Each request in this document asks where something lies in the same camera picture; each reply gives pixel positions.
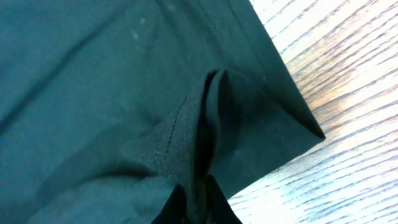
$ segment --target wood grain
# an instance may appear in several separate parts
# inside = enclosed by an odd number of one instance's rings
[[[251,2],[327,139],[233,210],[243,223],[398,223],[398,1]]]

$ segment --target dark green fabric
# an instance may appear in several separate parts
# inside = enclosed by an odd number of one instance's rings
[[[0,223],[207,213],[324,135],[247,0],[0,1]]]

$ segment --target cloth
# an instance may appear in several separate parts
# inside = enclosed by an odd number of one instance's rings
[[[324,135],[247,0],[0,1],[0,223],[207,216]]]

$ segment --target folded fabric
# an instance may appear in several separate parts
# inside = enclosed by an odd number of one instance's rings
[[[0,223],[201,223],[324,138],[247,0],[0,9]]]

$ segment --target wooden surface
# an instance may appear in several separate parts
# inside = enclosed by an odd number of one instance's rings
[[[243,223],[398,223],[398,2],[251,1],[327,140],[233,210]]]

